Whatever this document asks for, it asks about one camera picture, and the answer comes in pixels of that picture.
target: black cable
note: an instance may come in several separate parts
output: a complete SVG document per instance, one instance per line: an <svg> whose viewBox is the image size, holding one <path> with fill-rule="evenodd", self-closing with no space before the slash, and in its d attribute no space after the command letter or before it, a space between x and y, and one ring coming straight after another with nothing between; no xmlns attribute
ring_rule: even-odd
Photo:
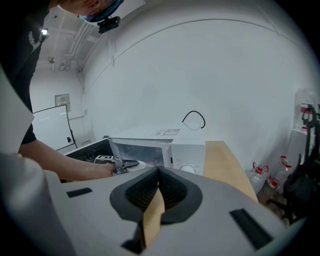
<svg viewBox="0 0 320 256"><path fill-rule="evenodd" d="M189 114L192 113L192 112L196 112L196 113L198 113L198 114L202 117L202 119L203 119L203 126L201 127L201 129L203 129L203 128L206 126L206 120L205 120L205 118L204 118L204 116L203 116L202 114L200 114L198 111L195 111L195 110L192 110L192 111L190 111L188 114L186 114L185 117L184 117L184 119L182 120L182 123L186 120L187 116L189 116Z"/></svg>

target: black rubber pad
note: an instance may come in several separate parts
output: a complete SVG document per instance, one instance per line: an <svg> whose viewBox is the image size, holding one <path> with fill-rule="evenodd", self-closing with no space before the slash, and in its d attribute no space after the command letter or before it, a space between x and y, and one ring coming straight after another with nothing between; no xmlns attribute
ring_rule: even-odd
<svg viewBox="0 0 320 256"><path fill-rule="evenodd" d="M256 250L272 241L272 237L249 215L245 209L230 212Z"/></svg>
<svg viewBox="0 0 320 256"><path fill-rule="evenodd" d="M68 195L69 198L75 198L75 197L78 197L78 196L82 196L84 194L88 194L90 192L92 192L92 190L90 188L86 187L86 188L82 188L82 189L78 189L78 190L67 192L67 195Z"/></svg>

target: microwave knob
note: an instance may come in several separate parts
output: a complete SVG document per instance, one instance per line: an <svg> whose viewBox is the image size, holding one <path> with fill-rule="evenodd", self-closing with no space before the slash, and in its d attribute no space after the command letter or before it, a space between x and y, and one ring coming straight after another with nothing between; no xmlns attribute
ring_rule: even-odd
<svg viewBox="0 0 320 256"><path fill-rule="evenodd" d="M182 166L180 170L181 170L181 171L185 171L185 172L187 172L187 173L191 173L191 174L195 174L195 173L196 173L195 168L193 168L193 167L190 166L190 165Z"/></svg>

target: black strip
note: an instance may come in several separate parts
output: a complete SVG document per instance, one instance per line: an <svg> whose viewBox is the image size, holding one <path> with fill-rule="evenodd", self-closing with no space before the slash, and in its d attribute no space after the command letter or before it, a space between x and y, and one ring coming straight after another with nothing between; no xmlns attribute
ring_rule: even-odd
<svg viewBox="0 0 320 256"><path fill-rule="evenodd" d="M68 116L67 105L65 105L65 111L66 111L66 119L68 120L69 130L70 130L70 133L71 133L71 137L72 137L73 143L74 143L75 147L78 149L78 146L77 146L77 143L76 143L76 140L75 140L75 137L74 137L74 132L71 130L71 127L70 127L70 121L69 121L69 116Z"/></svg>
<svg viewBox="0 0 320 256"><path fill-rule="evenodd" d="M230 215L256 250L273 240L245 209L231 211Z"/></svg>
<svg viewBox="0 0 320 256"><path fill-rule="evenodd" d="M86 187L86 188L82 188L82 189L78 189L78 190L67 192L66 194L68 195L69 198L75 198L75 197L78 197L78 196L82 196L82 195L88 194L90 192L92 192L92 190L90 188Z"/></svg>

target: wall outlet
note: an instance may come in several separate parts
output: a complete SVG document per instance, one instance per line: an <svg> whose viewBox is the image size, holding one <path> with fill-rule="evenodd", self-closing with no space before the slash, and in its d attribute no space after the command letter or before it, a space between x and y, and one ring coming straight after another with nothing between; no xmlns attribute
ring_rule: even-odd
<svg viewBox="0 0 320 256"><path fill-rule="evenodd" d="M60 107L66 105L66 111L71 111L70 94L61 94L54 96L55 106Z"/></svg>

